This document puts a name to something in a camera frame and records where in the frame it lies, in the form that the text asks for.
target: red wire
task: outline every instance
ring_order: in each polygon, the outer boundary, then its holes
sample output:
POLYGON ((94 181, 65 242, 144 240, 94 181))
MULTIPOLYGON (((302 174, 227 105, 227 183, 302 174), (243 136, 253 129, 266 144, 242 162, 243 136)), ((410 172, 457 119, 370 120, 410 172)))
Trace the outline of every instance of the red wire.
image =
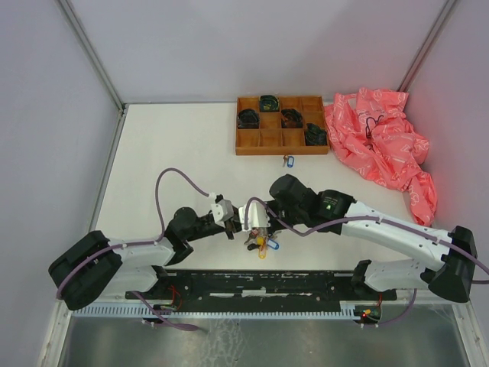
POLYGON ((182 307, 182 295, 180 294, 179 291, 176 290, 175 286, 173 285, 170 285, 170 289, 172 290, 173 292, 173 296, 172 296, 172 300, 171 300, 171 305, 174 306, 175 305, 175 295, 178 295, 178 297, 180 297, 180 302, 178 304, 178 307, 176 308, 176 310, 178 311, 181 307, 182 307))

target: pink fabric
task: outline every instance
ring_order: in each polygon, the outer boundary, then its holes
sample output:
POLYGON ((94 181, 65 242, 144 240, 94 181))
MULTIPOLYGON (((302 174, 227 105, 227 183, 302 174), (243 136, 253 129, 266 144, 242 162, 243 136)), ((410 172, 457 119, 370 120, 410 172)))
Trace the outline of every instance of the pink fabric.
POLYGON ((366 88, 356 94, 336 94, 335 102, 325 107, 326 124, 339 160, 366 180, 408 191, 414 219, 428 226, 437 197, 431 176, 419 165, 428 154, 429 142, 406 120, 407 97, 407 93, 366 88))

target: wooden compartment tray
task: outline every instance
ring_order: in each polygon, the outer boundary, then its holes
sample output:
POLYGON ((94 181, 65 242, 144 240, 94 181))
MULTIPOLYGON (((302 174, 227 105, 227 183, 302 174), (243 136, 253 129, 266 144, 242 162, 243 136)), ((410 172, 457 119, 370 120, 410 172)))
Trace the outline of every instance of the wooden compartment tray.
POLYGON ((279 96, 280 112, 260 112, 260 97, 239 97, 236 112, 236 154, 237 155, 304 155, 327 154, 326 145, 307 146, 305 131, 307 124, 326 129, 321 96, 279 96), (238 113, 253 109, 260 116, 259 128, 238 128, 238 113), (281 111, 295 109, 303 117, 303 128, 282 128, 281 111))

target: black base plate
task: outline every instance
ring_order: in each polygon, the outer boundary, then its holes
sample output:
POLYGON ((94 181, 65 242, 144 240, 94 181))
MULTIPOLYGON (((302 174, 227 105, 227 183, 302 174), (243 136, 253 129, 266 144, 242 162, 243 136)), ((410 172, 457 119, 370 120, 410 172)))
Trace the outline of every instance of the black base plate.
MULTIPOLYGON (((341 300, 377 300, 380 294, 360 298, 351 286, 350 271, 160 271, 160 280, 147 300, 168 300, 173 285, 182 296, 183 312, 338 312, 341 300), (276 297, 243 297, 243 291, 285 294, 276 297), (228 297, 211 294, 229 294, 228 297)), ((127 299, 135 299, 128 292, 127 299)), ((396 300, 395 291, 382 293, 383 300, 396 300)))

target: white floor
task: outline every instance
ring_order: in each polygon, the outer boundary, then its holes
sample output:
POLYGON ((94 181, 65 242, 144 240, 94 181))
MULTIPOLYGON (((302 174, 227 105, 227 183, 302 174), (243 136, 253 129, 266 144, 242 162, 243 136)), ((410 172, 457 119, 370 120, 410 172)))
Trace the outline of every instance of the white floor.
MULTIPOLYGON (((384 213, 412 221, 405 194, 362 179, 338 161, 334 152, 296 156, 293 168, 282 167, 282 157, 235 155, 234 103, 131 105, 97 223, 108 237, 150 238, 159 234, 154 204, 157 175, 166 167, 187 173, 204 191, 222 193, 235 206, 250 196, 269 200, 270 185, 292 174, 313 190, 340 190, 384 213)), ((198 215, 211 200, 200 196, 178 174, 168 173, 160 185, 166 223, 181 206, 198 215)), ((244 233, 234 241, 225 234, 192 242, 195 249, 175 268, 349 270, 358 261, 398 260, 401 254, 373 243, 334 234, 314 233, 300 238, 279 235, 278 251, 259 259, 243 245, 244 233)))

